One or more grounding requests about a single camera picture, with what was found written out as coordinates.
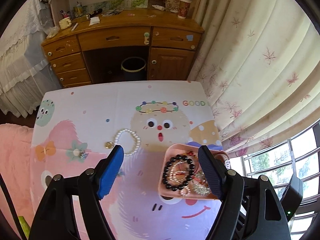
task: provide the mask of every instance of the pink blanket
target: pink blanket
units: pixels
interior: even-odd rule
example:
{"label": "pink blanket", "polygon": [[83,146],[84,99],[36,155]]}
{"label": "pink blanket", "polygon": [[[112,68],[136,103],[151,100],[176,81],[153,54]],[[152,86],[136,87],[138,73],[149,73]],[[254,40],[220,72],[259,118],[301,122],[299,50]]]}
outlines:
{"label": "pink blanket", "polygon": [[18,216],[31,226],[34,213],[30,196],[30,147],[33,128],[0,125],[0,173]]}

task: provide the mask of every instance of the gold coin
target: gold coin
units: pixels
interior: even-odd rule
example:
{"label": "gold coin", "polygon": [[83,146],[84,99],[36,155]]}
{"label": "gold coin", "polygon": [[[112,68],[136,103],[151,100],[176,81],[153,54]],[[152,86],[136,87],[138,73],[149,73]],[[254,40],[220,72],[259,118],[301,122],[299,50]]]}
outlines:
{"label": "gold coin", "polygon": [[104,144],[104,146],[105,146],[105,148],[107,148],[107,149],[111,149],[111,148],[113,148],[113,142],[106,142],[106,143]]}

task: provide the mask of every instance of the desk surface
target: desk surface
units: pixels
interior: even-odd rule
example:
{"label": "desk surface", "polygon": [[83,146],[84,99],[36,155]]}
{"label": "desk surface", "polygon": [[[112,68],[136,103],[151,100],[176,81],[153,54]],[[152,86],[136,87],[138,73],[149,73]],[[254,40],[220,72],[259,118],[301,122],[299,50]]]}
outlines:
{"label": "desk surface", "polygon": [[[161,111],[148,110],[157,107]],[[38,117],[30,157],[34,210],[46,189],[47,176],[77,176],[95,167],[111,152],[104,143],[113,141],[119,130],[131,129],[140,136],[141,149],[124,158],[123,175],[100,202],[116,239],[206,238],[220,201],[165,200],[157,191],[167,147],[189,141],[221,145],[200,83],[119,82],[51,91],[44,95]],[[146,129],[149,119],[156,125]],[[171,124],[169,129],[163,126],[165,122]],[[158,138],[161,125],[163,140]],[[126,133],[119,144],[128,152],[133,140]],[[76,149],[88,157],[82,161],[74,155]],[[74,207],[81,239],[88,239],[78,201]]]}
{"label": "desk surface", "polygon": [[90,21],[79,23],[73,32],[71,31],[71,27],[59,31],[53,38],[46,39],[42,45],[44,46],[56,40],[87,31],[114,27],[152,26],[204,33],[204,29],[192,19],[179,19],[175,13],[155,9],[128,10],[110,17],[99,15],[99,18],[99,24],[89,26]]}

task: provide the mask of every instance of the black bead bracelet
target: black bead bracelet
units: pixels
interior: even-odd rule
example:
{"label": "black bead bracelet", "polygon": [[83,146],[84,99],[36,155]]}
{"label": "black bead bracelet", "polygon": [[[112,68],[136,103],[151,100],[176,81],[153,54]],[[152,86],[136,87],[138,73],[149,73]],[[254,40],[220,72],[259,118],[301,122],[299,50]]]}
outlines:
{"label": "black bead bracelet", "polygon": [[[169,168],[172,166],[173,163],[176,161],[185,161],[189,164],[189,173],[186,176],[186,179],[182,182],[182,184],[179,184],[177,186],[171,185],[168,180],[168,174],[167,172],[169,171]],[[166,189],[171,189],[172,191],[177,191],[177,190],[183,190],[184,187],[186,187],[189,183],[189,181],[192,180],[192,176],[195,174],[194,172],[195,165],[192,164],[192,159],[188,158],[187,155],[180,155],[177,154],[175,157],[171,157],[170,161],[166,163],[166,166],[164,167],[163,174],[162,174],[162,183],[165,185]]]}

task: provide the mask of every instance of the pen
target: pen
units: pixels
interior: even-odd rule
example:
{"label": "pen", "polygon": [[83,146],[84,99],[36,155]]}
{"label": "pen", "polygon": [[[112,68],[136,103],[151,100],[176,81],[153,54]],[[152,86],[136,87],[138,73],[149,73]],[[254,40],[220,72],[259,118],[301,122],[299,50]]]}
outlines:
{"label": "pen", "polygon": [[75,30],[75,28],[77,28],[77,26],[78,26],[79,24],[78,23],[76,23],[76,25],[72,28],[72,32]]}

